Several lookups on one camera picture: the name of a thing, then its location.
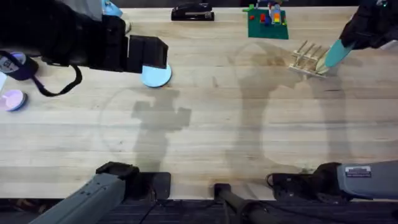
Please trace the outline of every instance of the black strap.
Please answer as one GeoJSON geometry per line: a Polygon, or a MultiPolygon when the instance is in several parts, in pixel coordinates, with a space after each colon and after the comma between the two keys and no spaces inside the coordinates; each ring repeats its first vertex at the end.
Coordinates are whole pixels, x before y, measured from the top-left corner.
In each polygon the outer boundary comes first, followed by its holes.
{"type": "MultiPolygon", "coordinates": [[[[6,58],[8,58],[12,63],[14,63],[20,69],[23,68],[24,65],[21,64],[20,61],[18,59],[16,59],[12,54],[10,54],[6,51],[0,50],[0,55],[3,55],[6,58]]],[[[81,83],[81,81],[83,80],[83,76],[81,75],[81,71],[77,67],[77,65],[71,65],[71,66],[76,72],[76,78],[73,82],[69,83],[59,93],[52,93],[52,92],[48,91],[46,88],[44,88],[44,85],[36,78],[36,76],[34,74],[32,74],[32,76],[30,78],[33,79],[33,82],[35,83],[35,85],[37,86],[37,88],[39,89],[41,94],[43,94],[44,96],[55,97],[55,96],[59,96],[59,95],[64,95],[64,94],[68,93],[70,90],[72,90],[75,86],[79,85],[81,83]]]]}
{"type": "Polygon", "coordinates": [[[36,78],[36,76],[33,76],[33,82],[36,84],[37,88],[41,92],[41,94],[47,96],[47,97],[55,97],[59,95],[64,95],[68,93],[70,90],[72,90],[75,86],[79,85],[83,79],[81,75],[80,69],[76,65],[71,65],[73,69],[75,69],[76,72],[76,78],[73,82],[69,83],[67,86],[65,86],[64,89],[62,89],[59,93],[52,93],[44,88],[44,85],[36,78]]]}

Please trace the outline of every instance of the green lego baseplate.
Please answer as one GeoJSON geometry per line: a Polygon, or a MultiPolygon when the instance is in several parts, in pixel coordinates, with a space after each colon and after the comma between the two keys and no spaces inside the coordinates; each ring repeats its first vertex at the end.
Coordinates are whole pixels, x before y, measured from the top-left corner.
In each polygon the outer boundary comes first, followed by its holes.
{"type": "MultiPolygon", "coordinates": [[[[248,11],[248,36],[257,38],[271,38],[271,39],[289,39],[289,33],[287,32],[287,22],[285,25],[274,25],[270,24],[266,26],[264,23],[260,23],[261,14],[265,14],[267,19],[269,17],[268,9],[252,9],[248,11]]],[[[281,18],[286,19],[286,12],[280,11],[281,18]]]]}

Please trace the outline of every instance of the pink disc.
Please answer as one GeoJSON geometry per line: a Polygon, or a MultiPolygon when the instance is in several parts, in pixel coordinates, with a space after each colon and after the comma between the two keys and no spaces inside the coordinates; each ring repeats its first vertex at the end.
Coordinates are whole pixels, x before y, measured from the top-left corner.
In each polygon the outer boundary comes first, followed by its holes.
{"type": "Polygon", "coordinates": [[[9,90],[0,99],[0,107],[6,111],[13,111],[22,106],[25,101],[24,93],[20,90],[9,90]]]}

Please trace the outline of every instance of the lego brick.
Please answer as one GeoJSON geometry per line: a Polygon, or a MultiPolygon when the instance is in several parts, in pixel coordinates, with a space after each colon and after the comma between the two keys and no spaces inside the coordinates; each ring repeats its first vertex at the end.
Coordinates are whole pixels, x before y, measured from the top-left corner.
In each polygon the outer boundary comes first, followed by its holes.
{"type": "MultiPolygon", "coordinates": [[[[261,14],[266,15],[266,19],[270,19],[268,9],[253,9],[248,12],[248,37],[270,38],[270,39],[289,39],[287,26],[283,24],[264,24],[258,19],[250,20],[250,16],[260,18],[261,14]]],[[[285,11],[281,10],[280,18],[286,18],[285,11]]]]}
{"type": "Polygon", "coordinates": [[[264,13],[262,13],[260,15],[260,22],[264,22],[266,20],[266,15],[264,13]]]}

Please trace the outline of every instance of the red lego brick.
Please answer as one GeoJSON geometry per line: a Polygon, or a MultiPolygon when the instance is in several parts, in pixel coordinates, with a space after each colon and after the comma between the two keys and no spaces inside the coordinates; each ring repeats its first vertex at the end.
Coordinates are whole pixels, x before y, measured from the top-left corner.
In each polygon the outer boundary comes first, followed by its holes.
{"type": "Polygon", "coordinates": [[[264,22],[266,20],[266,15],[263,13],[260,15],[260,22],[264,22]]]}

